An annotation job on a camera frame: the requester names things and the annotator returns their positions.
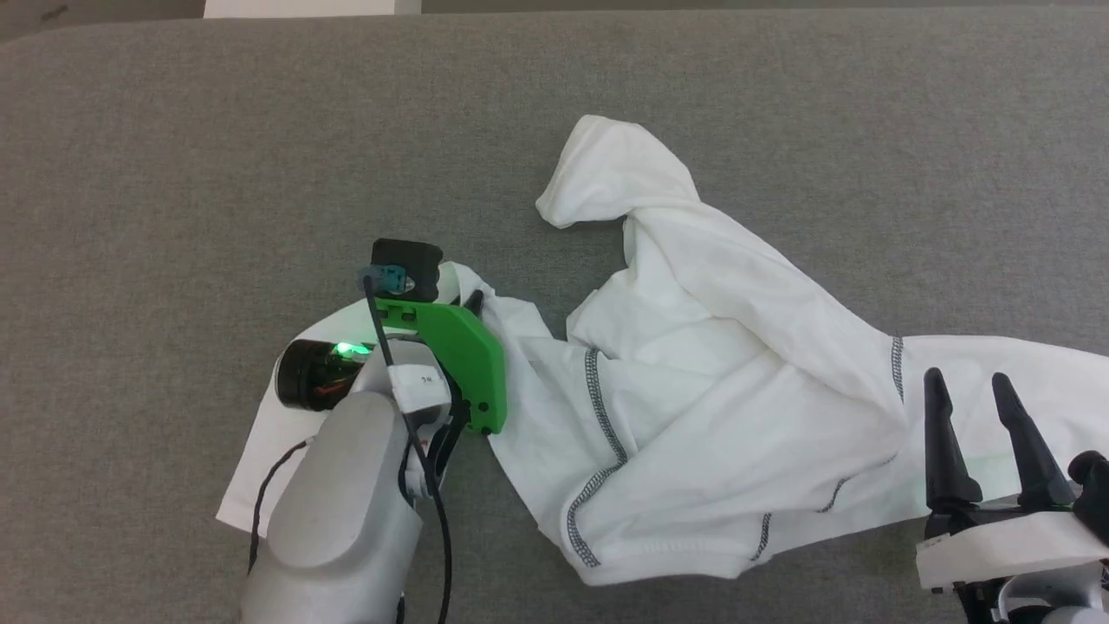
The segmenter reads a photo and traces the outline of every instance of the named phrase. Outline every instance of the gray stitching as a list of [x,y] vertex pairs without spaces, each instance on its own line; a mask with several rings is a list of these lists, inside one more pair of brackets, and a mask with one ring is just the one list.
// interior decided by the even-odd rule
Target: gray stitching
[[772,513],[763,514],[763,530],[759,536],[759,550],[755,551],[755,555],[751,557],[751,561],[759,561],[763,551],[766,550],[766,544],[770,543],[770,519],[773,515]]
[[[901,398],[902,398],[902,403],[905,402],[905,388],[903,386],[903,377],[902,377],[902,356],[904,355],[904,352],[905,352],[905,339],[903,339],[899,336],[895,336],[894,337],[894,345],[889,349],[889,370],[893,374],[894,386],[897,388],[897,395],[901,396]],[[888,464],[889,462],[894,461],[894,458],[889,458],[888,460],[882,462],[881,464],[878,464],[878,466],[876,466],[874,468],[884,467],[884,466]],[[845,478],[841,479],[835,484],[835,490],[832,491],[832,500],[828,501],[828,504],[824,505],[823,509],[817,510],[816,513],[827,513],[827,512],[832,511],[832,507],[835,505],[836,497],[840,495],[840,490],[843,488],[843,484],[847,483],[852,479],[855,479],[859,474],[862,474],[862,473],[855,473],[855,474],[853,474],[851,477],[845,477]]]
[[617,456],[617,464],[597,471],[593,477],[589,478],[586,487],[581,489],[581,493],[570,503],[570,509],[566,512],[566,532],[570,536],[570,545],[588,567],[597,567],[601,565],[601,562],[593,554],[593,551],[590,550],[586,540],[582,539],[581,532],[578,531],[578,508],[589,502],[593,498],[593,494],[601,489],[601,485],[604,485],[609,477],[612,477],[615,471],[628,463],[628,453],[624,451],[623,446],[620,444],[620,439],[617,438],[615,431],[612,429],[612,421],[609,420],[609,413],[604,409],[604,397],[601,395],[601,378],[597,372],[598,351],[597,349],[590,349],[586,352],[586,386],[589,388],[589,399],[593,405],[593,415],[597,416],[597,422],[601,426],[604,439],[608,440],[609,447]]

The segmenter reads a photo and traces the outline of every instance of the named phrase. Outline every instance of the crumpled white fabric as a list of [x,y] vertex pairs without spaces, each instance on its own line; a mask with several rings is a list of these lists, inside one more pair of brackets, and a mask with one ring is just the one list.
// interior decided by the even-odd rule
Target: crumpled white fabric
[[[702,203],[685,166],[639,125],[582,117],[537,207],[559,227],[627,216],[628,268],[573,311],[568,341],[466,266],[444,264],[440,298],[486,291],[482,321],[505,347],[509,388],[508,421],[489,443],[588,584],[734,577],[775,553],[927,513],[930,367],[944,371],[987,499],[1019,490],[994,372],[1011,378],[1060,466],[1109,449],[1109,360],[1005,338],[886,336]],[[299,338],[373,336],[358,301]],[[268,468],[322,418],[282,407],[271,388],[217,518],[248,528]],[[263,535],[298,461],[269,485]]]

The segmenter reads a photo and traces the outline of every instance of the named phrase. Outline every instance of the black cable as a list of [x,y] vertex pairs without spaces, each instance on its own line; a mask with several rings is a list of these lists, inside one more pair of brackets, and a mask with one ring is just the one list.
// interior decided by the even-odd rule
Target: black cable
[[258,488],[258,498],[254,501],[254,524],[251,525],[251,562],[246,565],[247,574],[254,570],[254,562],[258,560],[258,545],[262,542],[262,539],[258,536],[258,526],[262,524],[262,499],[266,495],[266,488],[269,487],[269,480],[277,474],[277,469],[284,466],[293,457],[293,453],[308,446],[308,440],[299,442],[288,451],[285,451],[285,454],[269,469],[269,474],[262,481],[262,488]]
[[[389,342],[385,339],[385,328],[381,327],[381,317],[377,314],[377,304],[374,301],[374,278],[366,275],[362,282],[366,290],[366,301],[369,304],[369,317],[374,320],[374,331],[377,334],[377,348],[381,350],[381,358],[385,366],[393,366],[393,352],[389,350]],[[431,470],[431,463],[424,453],[424,446],[419,442],[419,434],[407,416],[401,415],[400,420],[405,421],[405,429],[408,430],[408,442],[416,451],[419,466],[424,469],[424,480],[427,482],[427,490],[435,501],[435,511],[439,514],[439,528],[442,530],[442,602],[439,603],[439,624],[446,624],[447,611],[450,607],[450,576],[452,562],[450,557],[450,524],[447,522],[447,510],[442,507],[442,497],[439,494],[439,482]]]

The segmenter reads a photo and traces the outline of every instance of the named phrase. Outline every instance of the black cylinder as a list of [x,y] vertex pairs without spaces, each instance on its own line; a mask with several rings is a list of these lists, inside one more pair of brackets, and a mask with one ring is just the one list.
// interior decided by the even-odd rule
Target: black cylinder
[[322,412],[349,392],[372,347],[294,340],[277,365],[277,399],[288,408]]

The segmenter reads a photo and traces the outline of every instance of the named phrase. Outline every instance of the green plastic part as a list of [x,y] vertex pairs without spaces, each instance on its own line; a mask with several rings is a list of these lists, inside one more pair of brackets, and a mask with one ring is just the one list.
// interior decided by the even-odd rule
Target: green plastic part
[[470,431],[500,433],[508,417],[505,349],[472,311],[460,305],[376,297],[381,325],[414,330],[470,403]]

